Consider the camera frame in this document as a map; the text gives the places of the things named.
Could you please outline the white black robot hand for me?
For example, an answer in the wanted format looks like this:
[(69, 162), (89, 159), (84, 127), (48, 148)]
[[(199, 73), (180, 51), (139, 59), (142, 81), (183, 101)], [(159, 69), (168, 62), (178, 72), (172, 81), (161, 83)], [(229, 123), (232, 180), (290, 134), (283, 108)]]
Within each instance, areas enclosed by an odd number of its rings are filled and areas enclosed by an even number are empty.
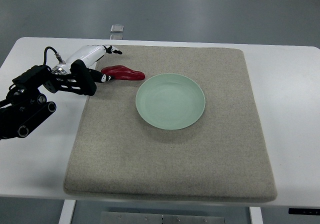
[(92, 70), (90, 67), (106, 54), (121, 55), (122, 51), (112, 45), (85, 45), (66, 60), (57, 54), (59, 63), (52, 69), (52, 75), (63, 86), (89, 87), (113, 79), (110, 75)]

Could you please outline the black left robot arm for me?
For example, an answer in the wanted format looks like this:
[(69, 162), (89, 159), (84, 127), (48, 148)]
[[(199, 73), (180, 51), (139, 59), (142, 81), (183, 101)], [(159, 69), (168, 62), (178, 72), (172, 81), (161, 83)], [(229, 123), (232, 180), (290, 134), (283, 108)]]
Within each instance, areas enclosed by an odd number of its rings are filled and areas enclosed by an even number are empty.
[(0, 76), (0, 138), (28, 137), (50, 118), (57, 105), (50, 94), (60, 92), (93, 96), (97, 90), (92, 66), (104, 56), (101, 46), (87, 45), (64, 59), (52, 46), (42, 63)]

